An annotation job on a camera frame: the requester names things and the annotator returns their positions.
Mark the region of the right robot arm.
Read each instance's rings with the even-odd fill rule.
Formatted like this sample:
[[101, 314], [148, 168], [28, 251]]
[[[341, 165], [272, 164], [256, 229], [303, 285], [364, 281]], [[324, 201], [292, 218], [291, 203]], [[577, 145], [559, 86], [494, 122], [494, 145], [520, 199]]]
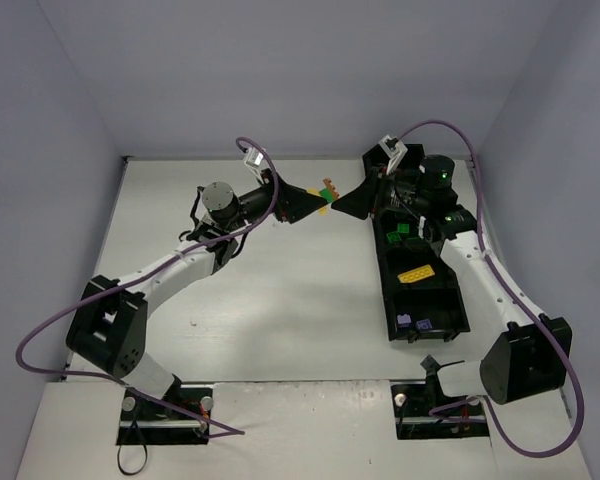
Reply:
[[382, 213], [412, 217], [419, 238], [453, 271], [467, 320], [483, 328], [487, 342], [473, 359], [439, 369], [442, 392], [504, 405], [563, 387], [571, 328], [544, 314], [487, 251], [479, 222], [452, 188], [454, 161], [428, 155], [402, 172], [396, 164], [373, 169], [332, 207], [361, 220]]

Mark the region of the dark brown lego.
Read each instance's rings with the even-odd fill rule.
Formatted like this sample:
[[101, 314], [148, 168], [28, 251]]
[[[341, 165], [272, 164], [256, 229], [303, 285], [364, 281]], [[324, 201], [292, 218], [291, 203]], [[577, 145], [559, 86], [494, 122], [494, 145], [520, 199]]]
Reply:
[[332, 200], [337, 200], [340, 197], [340, 194], [334, 186], [332, 180], [330, 178], [324, 178], [323, 183], [325, 185], [325, 189], [329, 192], [330, 198]]

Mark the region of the purple block lego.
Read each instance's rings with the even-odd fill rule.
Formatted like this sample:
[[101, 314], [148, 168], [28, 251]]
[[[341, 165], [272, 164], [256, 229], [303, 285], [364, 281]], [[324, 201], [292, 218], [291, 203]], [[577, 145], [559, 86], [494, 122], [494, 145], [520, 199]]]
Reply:
[[400, 328], [406, 328], [412, 323], [411, 316], [409, 314], [399, 314], [396, 316], [396, 323]]

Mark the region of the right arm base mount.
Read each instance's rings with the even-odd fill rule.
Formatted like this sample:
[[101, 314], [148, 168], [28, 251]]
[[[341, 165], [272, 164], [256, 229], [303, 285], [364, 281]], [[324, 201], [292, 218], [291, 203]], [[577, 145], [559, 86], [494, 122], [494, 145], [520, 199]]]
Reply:
[[442, 391], [438, 373], [443, 367], [456, 364], [459, 361], [440, 364], [428, 355], [421, 362], [425, 372], [423, 380], [390, 384], [398, 440], [461, 440], [490, 436], [479, 400], [448, 397]]

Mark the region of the dark green curved lego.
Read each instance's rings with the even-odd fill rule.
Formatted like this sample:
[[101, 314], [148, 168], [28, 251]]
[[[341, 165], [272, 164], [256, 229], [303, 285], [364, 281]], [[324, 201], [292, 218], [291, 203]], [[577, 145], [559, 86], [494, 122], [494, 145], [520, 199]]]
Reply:
[[400, 236], [400, 233], [397, 231], [387, 233], [386, 237], [387, 237], [388, 243], [391, 245], [401, 243], [401, 236]]

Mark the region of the yellow long lego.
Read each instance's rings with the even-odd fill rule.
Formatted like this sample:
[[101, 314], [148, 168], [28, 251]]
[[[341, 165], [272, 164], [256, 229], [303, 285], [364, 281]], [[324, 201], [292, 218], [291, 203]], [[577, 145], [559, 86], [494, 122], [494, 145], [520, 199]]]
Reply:
[[397, 275], [397, 280], [401, 284], [414, 284], [436, 275], [433, 267], [429, 264], [423, 265]]

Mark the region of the purple square lego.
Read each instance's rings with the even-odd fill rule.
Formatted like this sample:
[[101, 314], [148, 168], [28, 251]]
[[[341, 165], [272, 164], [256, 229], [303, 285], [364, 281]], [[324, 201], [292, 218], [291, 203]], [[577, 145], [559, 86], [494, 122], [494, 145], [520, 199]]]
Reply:
[[428, 331], [432, 329], [432, 324], [429, 319], [423, 319], [416, 322], [416, 327], [420, 331]]

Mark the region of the dark green arch lego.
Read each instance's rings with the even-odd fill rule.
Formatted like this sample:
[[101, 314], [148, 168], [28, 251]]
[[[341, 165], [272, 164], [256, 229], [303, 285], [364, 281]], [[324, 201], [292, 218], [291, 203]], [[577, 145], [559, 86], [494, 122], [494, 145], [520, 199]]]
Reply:
[[325, 199], [328, 203], [332, 203], [335, 198], [333, 194], [328, 189], [322, 189], [319, 191], [319, 195]]

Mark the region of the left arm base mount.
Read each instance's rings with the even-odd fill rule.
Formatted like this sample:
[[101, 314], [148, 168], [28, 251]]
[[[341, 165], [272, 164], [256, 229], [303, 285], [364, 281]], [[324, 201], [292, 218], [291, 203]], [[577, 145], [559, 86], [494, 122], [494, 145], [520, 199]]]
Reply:
[[118, 446], [207, 445], [210, 428], [180, 412], [124, 392], [116, 437]]

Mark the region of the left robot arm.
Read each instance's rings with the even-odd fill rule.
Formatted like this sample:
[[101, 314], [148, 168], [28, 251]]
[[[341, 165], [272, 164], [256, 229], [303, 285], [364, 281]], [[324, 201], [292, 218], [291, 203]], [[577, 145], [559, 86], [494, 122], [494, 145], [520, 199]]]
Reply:
[[273, 215], [295, 223], [327, 206], [324, 197], [290, 185], [270, 170], [256, 189], [238, 196], [225, 182], [197, 189], [196, 206], [206, 210], [180, 234], [176, 249], [134, 275], [92, 278], [83, 292], [66, 336], [69, 350], [114, 380], [169, 403], [182, 400], [181, 380], [146, 351], [152, 314], [192, 283], [216, 274], [239, 255], [239, 229]]

